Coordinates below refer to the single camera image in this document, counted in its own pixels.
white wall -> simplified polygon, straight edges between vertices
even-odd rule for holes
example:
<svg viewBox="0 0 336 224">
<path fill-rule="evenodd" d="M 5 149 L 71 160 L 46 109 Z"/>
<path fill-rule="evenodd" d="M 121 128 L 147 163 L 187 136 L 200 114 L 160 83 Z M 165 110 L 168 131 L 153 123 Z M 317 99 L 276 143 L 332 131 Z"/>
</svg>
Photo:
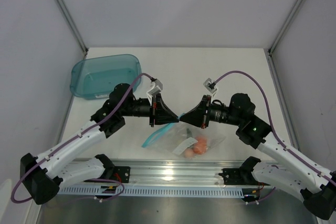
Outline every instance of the white wall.
<svg viewBox="0 0 336 224">
<path fill-rule="evenodd" d="M 19 179 L 20 158 L 49 148 L 83 55 L 54 0 L 0 0 L 0 184 Z M 27 197 L 24 188 L 16 195 Z M 2 223 L 22 223 L 29 203 L 10 203 Z"/>
<path fill-rule="evenodd" d="M 336 0 L 307 0 L 274 61 L 301 150 L 336 170 Z"/>
<path fill-rule="evenodd" d="M 88 47 L 269 48 L 295 0 L 65 0 Z"/>
</svg>

white enclosure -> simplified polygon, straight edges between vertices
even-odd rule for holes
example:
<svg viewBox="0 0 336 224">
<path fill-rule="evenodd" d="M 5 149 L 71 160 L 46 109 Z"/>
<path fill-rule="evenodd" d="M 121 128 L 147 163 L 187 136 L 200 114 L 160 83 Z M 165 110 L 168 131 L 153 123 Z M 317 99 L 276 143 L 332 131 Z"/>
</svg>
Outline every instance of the white enclosure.
<svg viewBox="0 0 336 224">
<path fill-rule="evenodd" d="M 101 106 L 103 100 L 75 98 L 71 103 L 73 65 L 84 57 L 123 53 L 138 56 L 143 72 L 162 76 L 163 99 L 176 114 L 197 104 L 206 93 L 206 78 L 233 68 L 251 73 L 271 99 L 283 139 L 336 170 L 335 31 L 335 0 L 0 0 L 0 189 L 6 180 L 17 182 L 23 155 L 64 140 Z M 192 62 L 194 71 L 184 71 Z M 170 77 L 168 67 L 178 76 Z M 235 92 L 249 93 L 256 113 L 268 121 L 253 84 L 245 77 L 231 80 L 221 84 L 220 98 L 228 102 Z M 189 84 L 193 81 L 199 86 Z M 137 97 L 145 97 L 145 85 Z M 131 127 L 133 121 L 128 119 Z M 141 139 L 132 131 L 118 133 L 117 147 L 103 143 L 81 157 L 105 151 L 110 158 L 160 159 L 140 149 L 153 132 L 145 128 L 147 120 L 137 125 L 145 129 Z M 214 150 L 214 159 L 224 153 L 224 160 L 249 155 L 268 160 L 236 142 L 232 129 L 224 129 L 227 145 Z M 125 136 L 129 142 L 122 143 Z M 16 195 L 27 196 L 24 187 Z M 30 202 L 0 200 L 0 206 L 9 201 L 3 216 L 0 209 L 1 223 L 35 223 Z"/>
</svg>

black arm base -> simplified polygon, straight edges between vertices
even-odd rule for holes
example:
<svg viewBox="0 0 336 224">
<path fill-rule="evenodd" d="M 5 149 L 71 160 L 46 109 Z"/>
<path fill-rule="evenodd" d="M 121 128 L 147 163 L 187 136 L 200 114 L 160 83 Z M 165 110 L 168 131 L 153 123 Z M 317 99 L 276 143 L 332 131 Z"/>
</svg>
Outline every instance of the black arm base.
<svg viewBox="0 0 336 224">
<path fill-rule="evenodd" d="M 332 180 L 336 182 L 336 172 L 332 174 Z M 321 186 L 321 191 L 312 194 L 308 189 L 301 190 L 304 198 L 304 206 L 315 216 L 322 220 L 329 220 L 336 210 L 336 187 L 330 182 Z"/>
<path fill-rule="evenodd" d="M 20 162 L 20 177 L 36 165 L 36 160 L 30 153 L 23 156 Z M 54 179 L 49 178 L 46 175 L 45 170 L 37 167 L 26 177 L 23 184 L 27 188 L 35 203 L 41 205 L 50 201 L 57 195 L 59 191 L 59 184 L 62 181 L 63 179 L 59 177 L 55 177 Z"/>
</svg>

white table surface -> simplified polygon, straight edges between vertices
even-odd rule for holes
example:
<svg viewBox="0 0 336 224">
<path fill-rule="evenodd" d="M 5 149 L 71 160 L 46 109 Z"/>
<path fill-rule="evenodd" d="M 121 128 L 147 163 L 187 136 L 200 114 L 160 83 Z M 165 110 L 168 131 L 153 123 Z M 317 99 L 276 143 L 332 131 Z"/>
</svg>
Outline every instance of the white table surface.
<svg viewBox="0 0 336 224">
<path fill-rule="evenodd" d="M 269 100 L 271 115 L 277 133 L 288 144 L 289 136 L 281 113 L 275 87 L 269 72 L 263 49 L 244 48 L 90 48 L 87 58 L 132 54 L 141 64 L 142 72 L 158 78 L 163 83 L 162 98 L 165 104 L 177 115 L 194 108 L 202 95 L 208 94 L 203 82 L 207 78 L 216 80 L 231 70 L 241 70 L 252 75 L 263 87 Z M 255 114 L 268 122 L 263 97 L 259 89 L 247 77 L 231 74 L 218 85 L 216 99 L 229 104 L 237 92 L 247 93 L 256 105 Z M 136 92 L 136 98 L 146 98 L 150 81 L 143 77 Z M 103 105 L 105 99 L 85 100 L 75 97 L 65 127 L 63 141 L 77 131 Z M 159 129 L 149 126 L 148 118 L 125 117 L 126 125 L 106 141 L 92 146 L 79 157 L 91 158 L 106 154 L 111 159 L 178 160 L 174 154 L 142 148 L 146 138 Z M 272 158 L 245 145 L 238 139 L 237 127 L 210 122 L 210 130 L 226 135 L 226 139 L 216 148 L 194 160 L 243 161 L 249 156 L 271 161 Z"/>
</svg>

plastic bag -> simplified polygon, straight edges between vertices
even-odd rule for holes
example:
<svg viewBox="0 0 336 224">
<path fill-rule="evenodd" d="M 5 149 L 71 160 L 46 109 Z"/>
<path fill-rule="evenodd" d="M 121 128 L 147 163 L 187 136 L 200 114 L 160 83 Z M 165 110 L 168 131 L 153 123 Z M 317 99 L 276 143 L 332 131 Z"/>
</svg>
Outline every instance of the plastic bag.
<svg viewBox="0 0 336 224">
<path fill-rule="evenodd" d="M 168 151 L 184 158 L 206 155 L 226 137 L 210 129 L 199 129 L 187 123 L 175 123 L 149 148 Z"/>
</svg>

